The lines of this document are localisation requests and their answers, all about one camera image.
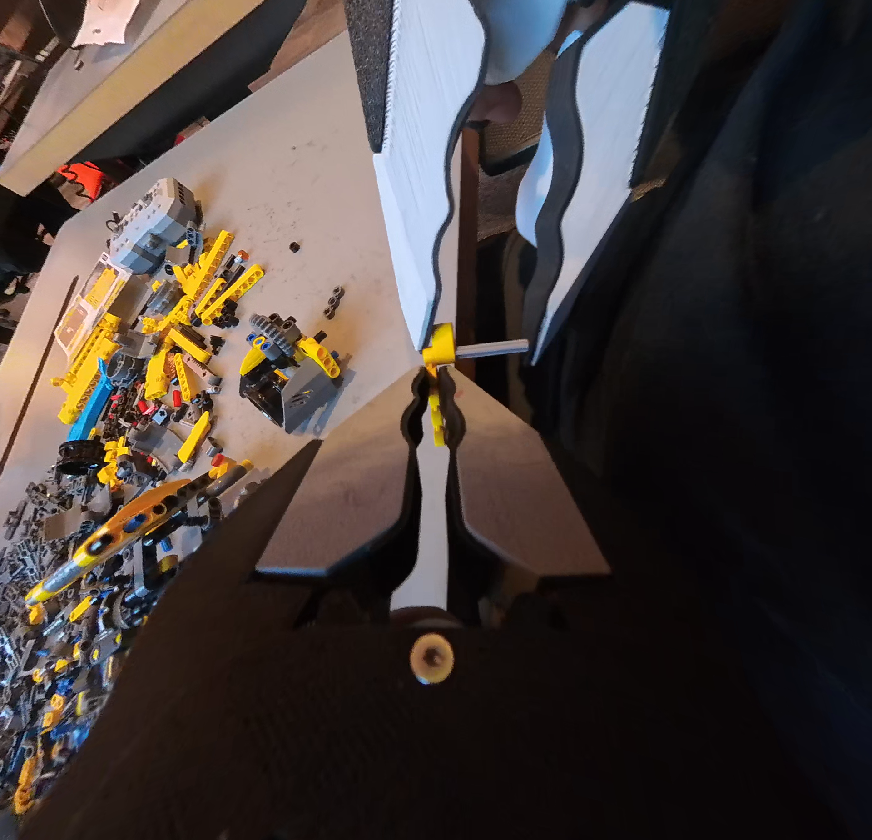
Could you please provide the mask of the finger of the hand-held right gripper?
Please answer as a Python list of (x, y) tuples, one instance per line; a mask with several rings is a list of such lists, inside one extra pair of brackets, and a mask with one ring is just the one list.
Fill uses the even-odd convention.
[(393, 0), (385, 122), (373, 164), (411, 342), (429, 345), (441, 300), (441, 244), (454, 211), (452, 154), (488, 48), (472, 0)]
[(516, 201), (535, 248), (521, 327), (541, 360), (629, 203), (670, 9), (630, 0), (562, 39)]

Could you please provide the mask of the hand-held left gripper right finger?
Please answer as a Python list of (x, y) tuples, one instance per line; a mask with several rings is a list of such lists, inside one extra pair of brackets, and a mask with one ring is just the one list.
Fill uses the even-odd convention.
[(440, 392), (461, 528), (528, 577), (606, 577), (611, 568), (539, 433), (452, 366)]

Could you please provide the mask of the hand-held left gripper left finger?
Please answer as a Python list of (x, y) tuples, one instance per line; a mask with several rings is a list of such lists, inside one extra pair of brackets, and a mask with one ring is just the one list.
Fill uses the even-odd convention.
[(427, 376), (413, 368), (321, 443), (256, 564), (273, 577), (407, 577), (418, 559)]

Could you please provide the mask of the yellow holed beam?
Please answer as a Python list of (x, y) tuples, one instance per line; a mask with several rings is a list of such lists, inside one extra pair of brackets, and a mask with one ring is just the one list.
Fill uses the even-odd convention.
[(427, 363), (426, 371), (428, 375), (428, 406), (431, 420), (432, 439), (435, 447), (445, 447), (445, 431), (446, 423), (443, 410), (443, 396), (441, 384), (441, 367), (435, 364)]

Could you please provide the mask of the yellow brick wheel subassembly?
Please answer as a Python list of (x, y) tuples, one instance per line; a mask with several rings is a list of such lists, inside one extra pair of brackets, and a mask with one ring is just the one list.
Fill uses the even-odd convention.
[(294, 318), (253, 314), (238, 392), (262, 416), (291, 434), (335, 398), (343, 382), (326, 332), (307, 335)]

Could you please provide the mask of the small yellow connector piece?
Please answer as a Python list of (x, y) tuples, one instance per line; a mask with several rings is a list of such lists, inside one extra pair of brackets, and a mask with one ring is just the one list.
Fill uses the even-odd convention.
[(456, 345), (452, 323), (436, 323), (433, 326), (430, 344), (422, 350), (421, 355), (427, 370), (438, 370), (454, 364)]

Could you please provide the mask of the yellow brick vehicle model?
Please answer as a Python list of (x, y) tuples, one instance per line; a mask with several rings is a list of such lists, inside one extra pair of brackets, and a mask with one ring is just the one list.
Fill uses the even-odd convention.
[(130, 631), (147, 620), (183, 563), (225, 519), (225, 497), (254, 469), (217, 455), (194, 478), (163, 482), (124, 504), (30, 589), (28, 628), (69, 638)]

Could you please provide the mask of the spread of yellow beams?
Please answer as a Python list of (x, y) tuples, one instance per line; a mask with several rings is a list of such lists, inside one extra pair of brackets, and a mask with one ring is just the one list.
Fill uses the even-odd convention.
[(236, 310), (242, 297), (264, 277), (251, 258), (240, 261), (235, 235), (221, 230), (207, 238), (194, 261), (169, 265), (169, 274), (154, 284), (154, 297), (137, 322), (146, 339), (147, 359), (141, 375), (141, 396), (162, 399), (173, 383), (191, 398), (192, 377), (204, 379), (215, 357), (203, 332), (223, 311)]

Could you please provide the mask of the grey desk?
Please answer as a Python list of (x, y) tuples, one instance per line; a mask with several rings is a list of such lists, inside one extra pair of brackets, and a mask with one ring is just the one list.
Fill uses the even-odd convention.
[[(241, 323), (215, 360), (227, 389), (216, 399), (213, 435), (231, 457), (254, 463), (256, 479), (420, 365), (343, 33), (61, 228), (2, 361), (2, 517), (30, 482), (46, 476), (69, 431), (58, 417), (64, 392), (50, 384), (66, 366), (52, 336), (64, 305), (98, 260), (111, 213), (129, 209), (165, 176), (202, 202), (209, 235), (233, 232), (234, 249), (265, 270), (241, 300)], [(300, 244), (297, 254), (291, 242)], [(351, 358), (352, 378), (333, 409), (296, 434), (238, 395), (248, 317), (272, 312), (295, 317), (308, 334), (324, 329), (326, 344)]]

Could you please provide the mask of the black connector cluster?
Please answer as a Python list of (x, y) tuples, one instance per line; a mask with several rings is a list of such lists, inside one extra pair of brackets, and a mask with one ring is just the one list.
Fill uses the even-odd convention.
[(219, 355), (227, 343), (227, 333), (237, 327), (238, 324), (239, 319), (237, 318), (234, 309), (223, 311), (214, 319), (212, 325), (207, 329), (208, 334), (203, 332), (203, 336), (208, 344), (208, 350), (212, 355)]

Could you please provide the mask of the neighbouring grey table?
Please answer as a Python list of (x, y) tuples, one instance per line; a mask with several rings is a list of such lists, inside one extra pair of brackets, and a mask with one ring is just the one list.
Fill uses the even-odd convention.
[(73, 50), (50, 70), (2, 165), (27, 195), (67, 162), (136, 154), (241, 100), (307, 0), (155, 0), (119, 47)]

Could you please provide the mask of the person's dark clothing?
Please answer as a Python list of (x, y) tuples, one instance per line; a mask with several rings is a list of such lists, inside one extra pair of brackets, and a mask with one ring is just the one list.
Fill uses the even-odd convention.
[(526, 377), (693, 572), (800, 803), (870, 838), (870, 0), (717, 0), (683, 104)]

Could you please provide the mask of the grey battery box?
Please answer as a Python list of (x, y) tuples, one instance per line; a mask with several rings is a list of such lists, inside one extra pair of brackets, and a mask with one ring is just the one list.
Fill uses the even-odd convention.
[(193, 192), (175, 178), (161, 178), (116, 223), (108, 240), (108, 261), (134, 275), (153, 274), (167, 250), (201, 225), (202, 203)]

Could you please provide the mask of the stack of yellow panels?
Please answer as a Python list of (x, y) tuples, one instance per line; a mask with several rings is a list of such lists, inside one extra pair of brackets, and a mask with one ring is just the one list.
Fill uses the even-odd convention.
[(108, 362), (120, 344), (115, 341), (124, 320), (112, 313), (104, 314), (84, 342), (79, 353), (71, 360), (62, 377), (54, 377), (50, 384), (65, 392), (64, 403), (59, 410), (59, 420), (71, 426), (80, 418), (92, 398), (101, 379), (99, 362)]

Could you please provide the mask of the pile of grey track links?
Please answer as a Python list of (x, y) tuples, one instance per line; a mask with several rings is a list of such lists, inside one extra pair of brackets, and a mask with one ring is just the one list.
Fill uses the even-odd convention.
[(37, 584), (71, 558), (113, 512), (111, 490), (95, 475), (60, 475), (55, 467), (31, 482), (2, 528), (2, 586)]

